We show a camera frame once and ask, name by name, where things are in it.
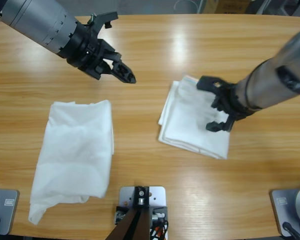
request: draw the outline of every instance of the metal mount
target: metal mount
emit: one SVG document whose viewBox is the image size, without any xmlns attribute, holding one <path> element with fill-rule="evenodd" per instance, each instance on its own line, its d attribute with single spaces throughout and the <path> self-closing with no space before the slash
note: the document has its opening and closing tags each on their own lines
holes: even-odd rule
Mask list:
<svg viewBox="0 0 300 240">
<path fill-rule="evenodd" d="M 116 227 L 106 240 L 168 240 L 164 187 L 122 187 L 114 223 Z"/>
<path fill-rule="evenodd" d="M 280 189 L 270 193 L 280 234 L 300 240 L 300 189 Z"/>
<path fill-rule="evenodd" d="M 7 235 L 14 221 L 19 192 L 0 189 L 0 235 Z"/>
</svg>

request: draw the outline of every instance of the crumpled white cloth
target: crumpled white cloth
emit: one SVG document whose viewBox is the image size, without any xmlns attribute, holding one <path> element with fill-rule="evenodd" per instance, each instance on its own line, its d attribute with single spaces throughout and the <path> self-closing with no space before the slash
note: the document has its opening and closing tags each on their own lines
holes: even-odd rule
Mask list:
<svg viewBox="0 0 300 240">
<path fill-rule="evenodd" d="M 197 81 L 185 76 L 174 81 L 165 102 L 158 140 L 181 149 L 227 159 L 230 133 L 206 130 L 207 123 L 227 121 L 228 114 L 211 107 L 215 95 L 197 89 Z"/>
<path fill-rule="evenodd" d="M 59 203 L 105 196 L 114 154 L 111 104 L 55 102 L 49 113 L 30 197 L 28 220 L 37 225 Z"/>
</svg>

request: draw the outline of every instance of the cable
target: cable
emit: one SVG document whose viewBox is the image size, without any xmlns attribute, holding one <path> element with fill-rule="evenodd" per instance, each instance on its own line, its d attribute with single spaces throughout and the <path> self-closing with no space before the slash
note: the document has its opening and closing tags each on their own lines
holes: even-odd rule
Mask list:
<svg viewBox="0 0 300 240">
<path fill-rule="evenodd" d="M 177 10 L 177 9 L 176 9 L 177 4 L 180 3 L 180 2 L 182 2 L 182 1 L 188 1 L 188 2 L 190 2 L 190 3 L 193 3 L 193 4 L 195 5 L 195 7 L 196 7 L 196 12 L 199 11 L 199 6 L 198 6 L 198 4 L 197 4 L 195 1 L 193 1 L 193 0 L 178 0 L 178 1 L 176 1 L 175 4 L 173 5 L 173 10 L 174 10 L 174 11 Z"/>
<path fill-rule="evenodd" d="M 289 222 L 284 222 L 282 224 L 284 230 L 286 230 L 295 240 L 300 240 L 300 233 L 298 233 Z"/>
</svg>

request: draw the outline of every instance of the folded white towel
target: folded white towel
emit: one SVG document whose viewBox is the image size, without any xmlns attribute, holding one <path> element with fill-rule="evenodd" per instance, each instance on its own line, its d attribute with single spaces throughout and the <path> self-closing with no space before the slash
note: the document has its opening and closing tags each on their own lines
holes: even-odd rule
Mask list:
<svg viewBox="0 0 300 240">
<path fill-rule="evenodd" d="M 28 220 L 37 225 L 47 208 L 105 196 L 114 153 L 111 104 L 55 102 L 37 162 Z"/>
<path fill-rule="evenodd" d="M 227 159 L 227 131 L 206 130 L 207 123 L 227 121 L 228 115 L 211 107 L 215 95 L 198 90 L 197 81 L 185 76 L 174 81 L 165 102 L 159 124 L 159 141 L 216 159 Z"/>
</svg>

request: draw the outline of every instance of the black bracket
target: black bracket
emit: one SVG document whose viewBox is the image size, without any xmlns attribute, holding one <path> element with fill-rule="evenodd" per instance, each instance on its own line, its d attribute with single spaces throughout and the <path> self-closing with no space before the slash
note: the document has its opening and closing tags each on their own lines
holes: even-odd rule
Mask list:
<svg viewBox="0 0 300 240">
<path fill-rule="evenodd" d="M 215 94 L 211 107 L 219 112 L 224 111 L 229 115 L 226 122 L 209 122 L 205 127 L 208 131 L 218 132 L 222 130 L 230 132 L 235 121 L 244 119 L 254 113 L 238 102 L 235 95 L 235 86 L 236 84 L 226 82 L 219 77 L 202 76 L 200 78 L 196 88 Z"/>
<path fill-rule="evenodd" d="M 111 28 L 111 21 L 118 19 L 117 12 L 108 12 L 100 15 L 91 14 L 90 20 L 84 25 L 88 31 L 93 31 L 98 36 L 102 26 L 106 29 Z M 121 60 L 121 54 L 115 52 L 105 40 L 97 39 L 97 46 L 92 53 L 94 61 L 88 61 L 88 65 L 79 67 L 80 70 L 86 72 L 90 76 L 100 79 L 101 74 L 111 74 L 123 83 L 135 84 L 136 78 L 132 70 Z M 104 59 L 112 61 L 112 68 L 104 61 Z"/>
</svg>

